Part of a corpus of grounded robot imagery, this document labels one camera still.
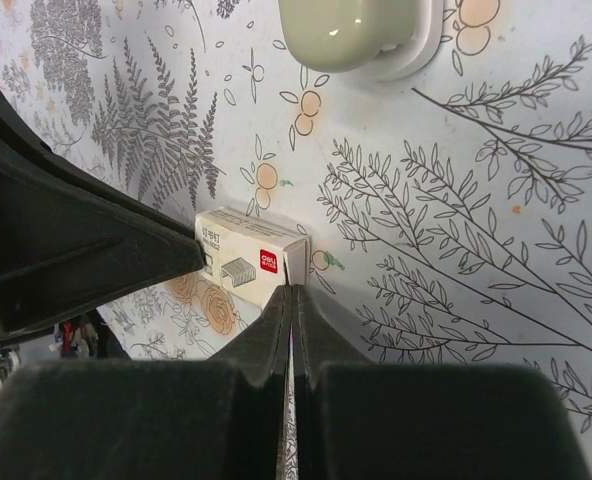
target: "orange circle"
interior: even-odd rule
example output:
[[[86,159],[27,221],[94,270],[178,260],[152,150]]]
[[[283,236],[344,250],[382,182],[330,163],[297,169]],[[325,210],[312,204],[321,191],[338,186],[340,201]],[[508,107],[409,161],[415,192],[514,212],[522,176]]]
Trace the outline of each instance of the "orange circle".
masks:
[[[303,93],[300,99],[300,109],[306,116],[315,117],[318,115],[322,103],[320,95],[312,90],[308,90]]]
[[[305,116],[304,114],[300,113],[296,117],[296,121],[294,122],[294,127],[299,135],[306,137],[310,133],[314,131],[314,121]]]
[[[256,183],[265,190],[271,190],[278,184],[278,173],[268,163],[262,163],[256,170]]]
[[[500,0],[463,0],[458,16],[468,27],[481,27],[496,18],[499,10]]]
[[[264,188],[256,189],[256,204],[261,210],[267,210],[269,205],[272,203],[272,197],[269,196],[269,192]]]
[[[322,250],[317,250],[312,255],[312,264],[320,271],[327,270],[329,268],[329,260],[327,255]]]
[[[491,37],[489,27],[465,27],[458,32],[456,46],[464,55],[478,55],[485,50]]]

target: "cardboard box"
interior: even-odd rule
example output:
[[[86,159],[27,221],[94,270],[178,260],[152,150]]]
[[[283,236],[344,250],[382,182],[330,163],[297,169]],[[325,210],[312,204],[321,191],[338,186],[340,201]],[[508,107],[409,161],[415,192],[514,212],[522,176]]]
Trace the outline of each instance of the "cardboard box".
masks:
[[[196,216],[196,240],[205,251],[201,274],[254,305],[279,285],[307,284],[307,235],[221,208]]]

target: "table surface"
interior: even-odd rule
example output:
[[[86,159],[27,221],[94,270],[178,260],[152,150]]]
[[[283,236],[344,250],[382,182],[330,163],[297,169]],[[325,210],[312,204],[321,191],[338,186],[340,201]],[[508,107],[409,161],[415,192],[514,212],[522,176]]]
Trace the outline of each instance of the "table surface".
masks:
[[[0,87],[181,222],[310,234],[311,287],[374,360],[542,371],[592,466],[592,2],[444,18],[426,68],[376,83],[300,66],[277,2],[0,0]],[[189,275],[101,313],[132,358],[200,359],[258,309]]]

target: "box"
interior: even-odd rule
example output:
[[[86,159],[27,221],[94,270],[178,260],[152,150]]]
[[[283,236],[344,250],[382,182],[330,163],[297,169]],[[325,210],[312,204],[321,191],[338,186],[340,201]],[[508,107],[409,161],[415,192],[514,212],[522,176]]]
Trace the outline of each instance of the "box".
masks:
[[[220,208],[196,216],[196,240],[205,252],[201,275],[254,305],[263,307],[279,285],[307,284],[307,235]]]

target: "red label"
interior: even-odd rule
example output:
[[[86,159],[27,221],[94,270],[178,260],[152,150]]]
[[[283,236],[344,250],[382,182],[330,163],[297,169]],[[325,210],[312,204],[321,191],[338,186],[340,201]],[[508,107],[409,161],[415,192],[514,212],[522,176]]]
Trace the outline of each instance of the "red label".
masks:
[[[268,272],[278,273],[278,260],[276,255],[267,250],[260,251],[260,268]]]

